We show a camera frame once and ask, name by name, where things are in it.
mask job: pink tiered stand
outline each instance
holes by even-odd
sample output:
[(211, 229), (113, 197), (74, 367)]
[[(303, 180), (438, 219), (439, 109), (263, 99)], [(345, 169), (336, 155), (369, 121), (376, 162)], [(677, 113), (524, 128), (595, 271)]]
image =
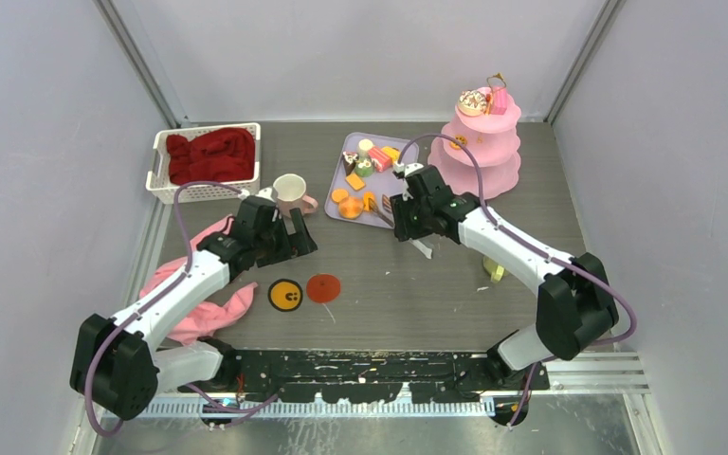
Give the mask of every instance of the pink tiered stand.
[[(489, 93), (488, 87), (480, 92)], [(518, 184), (520, 169), (520, 138), (518, 120), (520, 108), (507, 94), (508, 105), (502, 115), (469, 117), (454, 108), (456, 116), (442, 128), (442, 134), (467, 139), (469, 150), (479, 163), (484, 182), (484, 198), (492, 199), (512, 190)], [(479, 183), (472, 161), (462, 150), (451, 146), (450, 141), (437, 138), (431, 144), (428, 164), (436, 166), (445, 182), (454, 192), (479, 193)]]

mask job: plastic basket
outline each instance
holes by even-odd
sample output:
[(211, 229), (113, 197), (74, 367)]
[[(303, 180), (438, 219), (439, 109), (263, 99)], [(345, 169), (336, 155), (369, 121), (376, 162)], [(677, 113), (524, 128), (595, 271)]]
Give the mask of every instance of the plastic basket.
[[(204, 126), (200, 128), (182, 128), (179, 130), (163, 130), (155, 136), (153, 148), (157, 151), (156, 164), (146, 175), (146, 189), (157, 196), (163, 204), (174, 203), (174, 192), (179, 186), (169, 180), (169, 152), (166, 150), (166, 137), (169, 135), (181, 135), (188, 140), (202, 136), (205, 133), (221, 128), (245, 128), (255, 138), (255, 170), (251, 180), (239, 180), (236, 182), (222, 182), (232, 185), (239, 190), (249, 190), (252, 194), (258, 192), (261, 184), (261, 125), (258, 123), (236, 123), (233, 125)], [(212, 187), (210, 185), (197, 185), (189, 187), (180, 193), (180, 202), (210, 201), (214, 199), (233, 199), (238, 195), (224, 188)]]

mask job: white mug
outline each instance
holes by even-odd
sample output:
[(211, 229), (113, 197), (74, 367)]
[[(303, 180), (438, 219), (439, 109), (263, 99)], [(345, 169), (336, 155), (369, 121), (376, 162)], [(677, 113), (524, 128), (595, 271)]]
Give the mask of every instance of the white mug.
[(283, 216), (290, 216), (291, 209), (300, 209), (302, 214), (314, 213), (319, 207), (317, 199), (305, 193), (307, 186), (305, 179), (295, 173), (285, 173), (272, 184), (275, 189), (278, 209)]

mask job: gray wood surface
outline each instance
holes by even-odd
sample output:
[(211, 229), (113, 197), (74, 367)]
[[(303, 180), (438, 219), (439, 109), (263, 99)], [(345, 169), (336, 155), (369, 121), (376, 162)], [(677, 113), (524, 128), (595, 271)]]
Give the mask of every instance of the gray wood surface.
[[(241, 285), (257, 282), (255, 301), (235, 325), (217, 336), (236, 347), (358, 350), (485, 350), (534, 321), (535, 299), (507, 275), (492, 283), (482, 256), (435, 237), (434, 259), (427, 260), (391, 231), (333, 220), (321, 208), (327, 197), (344, 138), (351, 132), (412, 138), (439, 132), (443, 123), (273, 122), (262, 125), (262, 187), (284, 173), (308, 182), (320, 211), (306, 217), (319, 250), (261, 269), (253, 268), (209, 300), (227, 301)], [(573, 203), (548, 124), (522, 123), (520, 180), (490, 201), (501, 216), (555, 248), (584, 251)], [(430, 140), (421, 143), (421, 161)], [(190, 234), (196, 234), (238, 208), (238, 201), (183, 204)], [(174, 219), (170, 220), (161, 263), (184, 255)], [(290, 313), (275, 310), (266, 291), (288, 278), (305, 286), (318, 273), (339, 277), (342, 292), (327, 305), (307, 298)], [(477, 289), (488, 289), (477, 292)]]

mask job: red towel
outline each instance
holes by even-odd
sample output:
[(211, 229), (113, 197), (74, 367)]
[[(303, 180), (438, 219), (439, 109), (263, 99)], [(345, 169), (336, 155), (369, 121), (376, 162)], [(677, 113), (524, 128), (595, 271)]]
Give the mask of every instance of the red towel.
[(244, 128), (222, 128), (191, 142), (171, 135), (166, 147), (171, 157), (169, 180), (175, 185), (249, 180), (255, 171), (255, 138)]

